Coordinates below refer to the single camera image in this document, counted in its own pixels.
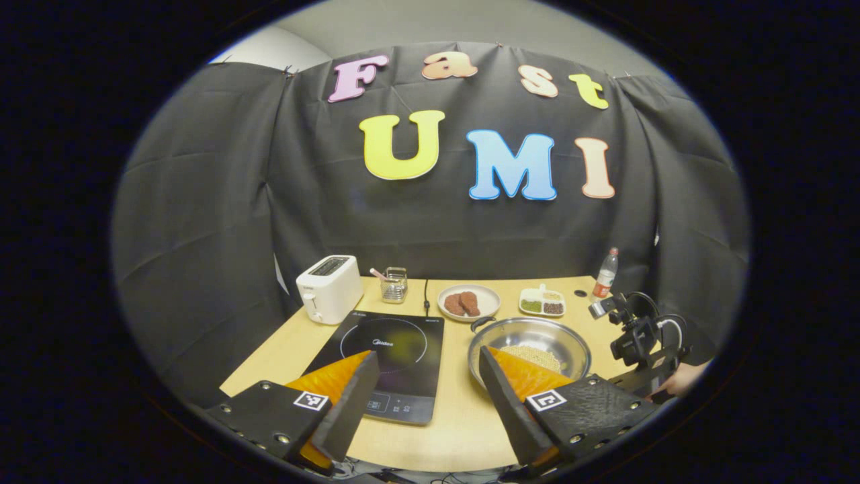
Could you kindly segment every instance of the white toaster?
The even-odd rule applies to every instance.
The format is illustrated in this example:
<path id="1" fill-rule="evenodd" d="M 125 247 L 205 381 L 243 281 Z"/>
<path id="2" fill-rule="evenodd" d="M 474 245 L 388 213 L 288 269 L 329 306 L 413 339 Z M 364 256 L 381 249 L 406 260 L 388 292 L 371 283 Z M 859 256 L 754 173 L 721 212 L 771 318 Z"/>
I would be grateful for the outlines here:
<path id="1" fill-rule="evenodd" d="M 354 256 L 328 256 L 297 277 L 296 285 L 310 319 L 325 325 L 340 324 L 365 293 Z"/>

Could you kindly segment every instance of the toaster slot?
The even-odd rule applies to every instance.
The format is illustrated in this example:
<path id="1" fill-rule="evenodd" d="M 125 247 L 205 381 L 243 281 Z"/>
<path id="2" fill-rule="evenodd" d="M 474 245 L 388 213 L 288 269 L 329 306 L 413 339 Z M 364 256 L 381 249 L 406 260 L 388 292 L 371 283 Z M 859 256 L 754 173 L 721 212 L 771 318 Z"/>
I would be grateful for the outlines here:
<path id="1" fill-rule="evenodd" d="M 349 258 L 327 258 L 325 262 L 319 264 L 316 269 L 314 269 L 310 275 L 311 276 L 328 276 L 332 274 L 338 268 L 340 268 L 343 264 L 345 264 Z"/>

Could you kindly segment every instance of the ceiling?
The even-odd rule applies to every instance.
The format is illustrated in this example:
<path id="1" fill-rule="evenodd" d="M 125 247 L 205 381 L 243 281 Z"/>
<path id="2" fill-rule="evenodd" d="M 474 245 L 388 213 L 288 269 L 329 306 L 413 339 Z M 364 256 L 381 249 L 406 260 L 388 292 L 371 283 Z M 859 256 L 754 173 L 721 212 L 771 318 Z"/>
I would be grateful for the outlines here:
<path id="1" fill-rule="evenodd" d="M 328 0 L 275 25 L 335 59 L 418 42 L 500 42 L 573 60 L 612 76 L 667 76 L 620 40 L 531 0 Z"/>

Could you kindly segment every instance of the red bottle label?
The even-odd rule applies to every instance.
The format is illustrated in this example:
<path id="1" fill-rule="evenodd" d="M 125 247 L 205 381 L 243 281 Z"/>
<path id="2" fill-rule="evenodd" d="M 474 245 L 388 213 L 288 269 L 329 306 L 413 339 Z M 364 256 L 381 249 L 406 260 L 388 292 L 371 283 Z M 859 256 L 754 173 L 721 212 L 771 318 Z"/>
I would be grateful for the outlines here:
<path id="1" fill-rule="evenodd" d="M 606 297 L 606 295 L 609 294 L 609 286 L 604 286 L 603 284 L 598 282 L 594 285 L 594 291 L 592 292 L 592 294 L 596 295 L 597 297 Z"/>

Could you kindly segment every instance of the foam letter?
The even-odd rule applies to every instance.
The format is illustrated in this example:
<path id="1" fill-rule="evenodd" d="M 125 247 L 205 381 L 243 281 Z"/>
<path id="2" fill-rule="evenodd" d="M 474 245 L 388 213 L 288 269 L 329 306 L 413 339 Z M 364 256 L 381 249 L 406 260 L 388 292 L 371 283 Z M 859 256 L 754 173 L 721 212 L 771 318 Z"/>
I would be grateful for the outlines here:
<path id="1" fill-rule="evenodd" d="M 329 96 L 329 102 L 343 101 L 365 93 L 365 88 L 359 86 L 359 81 L 370 84 L 376 77 L 376 66 L 388 64 L 388 57 L 378 55 L 367 59 L 354 60 L 335 67 L 337 71 L 337 84 L 335 92 Z"/>
<path id="2" fill-rule="evenodd" d="M 429 65 L 424 66 L 421 75 L 428 79 L 467 78 L 478 72 L 469 56 L 461 52 L 435 53 L 424 59 L 424 64 Z"/>
<path id="3" fill-rule="evenodd" d="M 439 121 L 442 111 L 415 111 L 409 120 L 418 125 L 418 152 L 411 159 L 397 159 L 391 152 L 395 115 L 373 116 L 359 123 L 365 132 L 365 166 L 383 180 L 416 178 L 430 171 L 439 160 Z"/>
<path id="4" fill-rule="evenodd" d="M 558 96 L 558 88 L 551 83 L 552 76 L 544 69 L 533 65 L 521 65 L 517 71 L 523 77 L 520 82 L 523 83 L 525 90 L 538 96 Z"/>
<path id="5" fill-rule="evenodd" d="M 582 150 L 586 160 L 586 184 L 582 185 L 582 193 L 592 198 L 612 198 L 615 189 L 609 184 L 604 156 L 609 145 L 594 138 L 577 138 L 574 144 Z"/>
<path id="6" fill-rule="evenodd" d="M 609 103 L 605 99 L 600 99 L 597 96 L 597 91 L 603 90 L 603 86 L 595 83 L 588 74 L 572 74 L 568 79 L 576 83 L 576 87 L 580 89 L 582 100 L 598 109 L 609 108 Z"/>
<path id="7" fill-rule="evenodd" d="M 529 181 L 523 188 L 523 197 L 529 200 L 552 200 L 556 189 L 552 187 L 550 174 L 550 149 L 554 141 L 543 134 L 529 134 L 519 147 L 517 156 L 505 144 L 505 140 L 489 129 L 469 131 L 466 139 L 475 145 L 476 182 L 469 196 L 476 200 L 492 200 L 500 191 L 493 184 L 493 173 L 499 176 L 501 186 L 508 197 L 517 194 L 519 186 L 528 173 Z"/>

